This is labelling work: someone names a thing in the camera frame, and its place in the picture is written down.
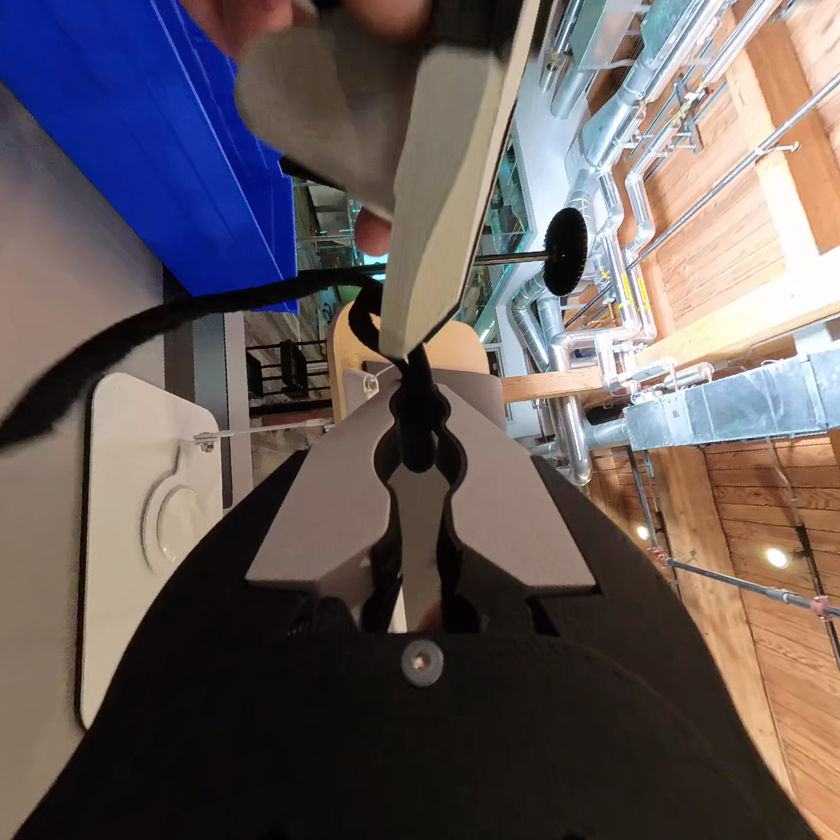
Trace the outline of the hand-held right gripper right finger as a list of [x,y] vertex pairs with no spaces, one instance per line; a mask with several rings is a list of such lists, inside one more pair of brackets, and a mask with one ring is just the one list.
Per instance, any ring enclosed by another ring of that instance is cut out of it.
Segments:
[[443,628],[531,632],[538,600],[592,595],[594,574],[527,450],[447,386],[438,393]]

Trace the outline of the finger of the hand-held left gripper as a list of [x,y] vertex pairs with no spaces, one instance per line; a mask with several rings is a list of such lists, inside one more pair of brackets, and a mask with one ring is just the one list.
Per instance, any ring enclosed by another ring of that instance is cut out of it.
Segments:
[[380,353],[404,358],[460,303],[480,240],[541,3],[520,2],[500,41],[438,43],[421,59],[381,303]]

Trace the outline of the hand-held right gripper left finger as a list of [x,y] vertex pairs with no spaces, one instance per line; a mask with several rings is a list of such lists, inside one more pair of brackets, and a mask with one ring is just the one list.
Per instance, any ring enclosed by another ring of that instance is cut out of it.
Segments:
[[402,463],[391,383],[311,445],[270,524],[246,580],[316,597],[335,597],[361,624],[384,571],[383,549],[402,538],[390,480]]

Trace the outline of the blue plastic bin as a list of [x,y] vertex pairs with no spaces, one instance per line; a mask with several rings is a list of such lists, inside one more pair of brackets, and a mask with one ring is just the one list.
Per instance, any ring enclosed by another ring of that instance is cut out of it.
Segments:
[[298,273],[292,178],[175,1],[2,1],[2,82],[195,296]]

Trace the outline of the person's left hand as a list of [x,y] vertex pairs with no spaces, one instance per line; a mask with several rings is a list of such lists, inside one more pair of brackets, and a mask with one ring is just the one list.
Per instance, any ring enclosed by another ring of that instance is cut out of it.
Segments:
[[[258,37],[302,25],[317,10],[310,2],[183,1],[193,21],[228,57],[240,60]],[[387,38],[412,38],[431,14],[428,1],[342,1],[341,7],[368,31]],[[378,213],[362,208],[354,234],[359,250],[383,256],[391,240],[391,224]]]

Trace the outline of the black light stand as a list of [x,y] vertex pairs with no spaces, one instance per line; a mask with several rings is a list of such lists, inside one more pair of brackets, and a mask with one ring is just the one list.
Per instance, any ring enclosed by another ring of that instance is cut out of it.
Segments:
[[580,210],[568,206],[556,213],[549,223],[542,250],[478,255],[472,266],[510,266],[542,263],[542,279],[548,291],[562,298],[569,296],[581,282],[589,254],[589,237]]

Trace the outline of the black-faced wooden board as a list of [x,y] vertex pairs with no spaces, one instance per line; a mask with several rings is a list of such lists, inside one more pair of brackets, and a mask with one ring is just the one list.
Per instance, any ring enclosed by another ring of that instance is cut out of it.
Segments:
[[[336,315],[327,333],[333,421],[398,378],[398,371],[368,349],[350,329],[351,305]],[[451,321],[424,346],[434,382],[446,386],[502,432],[508,430],[501,379],[490,373],[485,347],[468,325]]]

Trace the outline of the silver insulated pipes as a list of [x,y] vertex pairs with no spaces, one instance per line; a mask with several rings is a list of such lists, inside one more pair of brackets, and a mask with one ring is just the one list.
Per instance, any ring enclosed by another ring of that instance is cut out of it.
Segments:
[[644,190],[644,174],[652,161],[665,151],[679,133],[693,103],[702,97],[703,82],[691,89],[684,83],[674,113],[663,119],[658,131],[637,154],[625,180],[629,210],[636,225],[634,239],[621,246],[618,229],[625,218],[615,170],[624,151],[645,138],[642,123],[649,106],[655,104],[668,84],[681,70],[708,63],[709,47],[731,2],[655,2],[643,21],[643,50],[627,72],[618,91],[583,126],[579,134],[580,168],[572,185],[568,207],[580,211],[590,223],[597,193],[606,206],[606,220],[594,234],[587,262],[606,270],[606,285],[616,295],[618,325],[611,328],[563,328],[548,342],[547,353],[552,372],[571,372],[575,350],[593,349],[594,372],[600,377],[596,388],[620,390],[633,379],[632,373],[620,374],[619,361],[625,363],[636,347],[651,344],[657,337],[644,277],[630,266],[642,248],[651,241],[654,223]]

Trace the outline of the curved round metal duct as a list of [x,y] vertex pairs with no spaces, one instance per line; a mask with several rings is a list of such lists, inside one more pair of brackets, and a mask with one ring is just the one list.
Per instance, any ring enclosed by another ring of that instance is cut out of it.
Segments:
[[564,321],[561,298],[548,289],[543,269],[522,284],[511,300],[510,310],[535,371],[551,371],[549,346],[564,330]]

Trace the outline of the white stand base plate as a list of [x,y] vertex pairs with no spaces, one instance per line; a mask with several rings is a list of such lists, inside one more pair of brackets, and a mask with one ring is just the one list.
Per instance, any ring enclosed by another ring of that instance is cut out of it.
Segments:
[[144,615],[223,514],[218,426],[206,409],[122,372],[87,417],[78,712],[89,728]]

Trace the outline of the rectangular metal duct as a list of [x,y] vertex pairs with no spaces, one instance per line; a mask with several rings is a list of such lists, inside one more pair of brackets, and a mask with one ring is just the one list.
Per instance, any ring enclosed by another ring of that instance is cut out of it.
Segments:
[[589,449],[634,451],[822,436],[839,428],[839,349],[657,393],[621,417],[584,426]]

